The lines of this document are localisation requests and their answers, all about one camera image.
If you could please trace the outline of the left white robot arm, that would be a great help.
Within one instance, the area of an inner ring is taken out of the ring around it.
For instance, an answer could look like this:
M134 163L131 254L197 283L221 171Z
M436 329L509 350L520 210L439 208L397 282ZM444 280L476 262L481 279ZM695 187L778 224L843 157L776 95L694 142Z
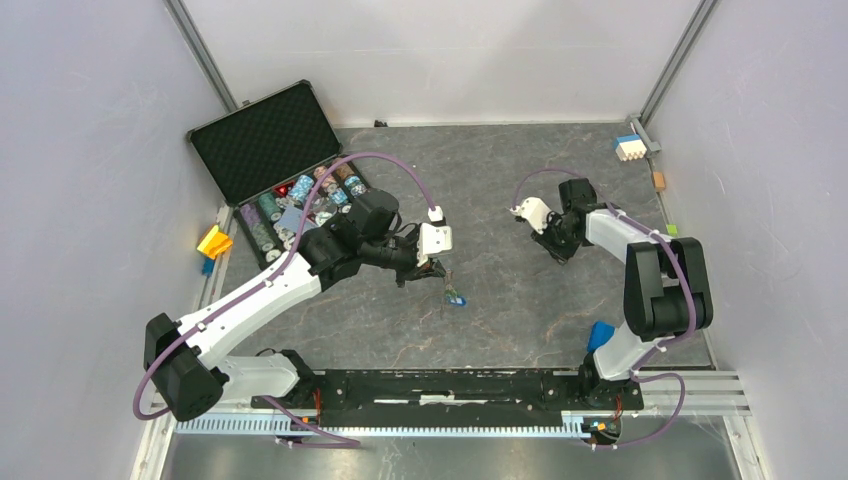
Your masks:
M270 396L290 407L306 405L314 381L294 353L234 356L243 340L290 308L364 265L392 270L398 285L443 278L437 257L453 247L452 229L435 208L405 236L393 227L398 200L373 189L322 225L268 269L211 305L177 321L166 314L146 326L143 381L153 383L167 413L195 419L222 400Z

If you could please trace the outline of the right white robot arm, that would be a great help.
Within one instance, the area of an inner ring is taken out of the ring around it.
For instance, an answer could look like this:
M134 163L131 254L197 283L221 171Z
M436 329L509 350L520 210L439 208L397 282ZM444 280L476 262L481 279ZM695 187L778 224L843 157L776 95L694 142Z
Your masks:
M624 321L609 340L584 359L577 392L591 408L602 408L636 382L654 353L709 327L714 308L700 241L672 238L599 201L591 183L559 186L561 211L528 197L513 209L532 229L532 239L565 263L582 247L604 249L624 265Z

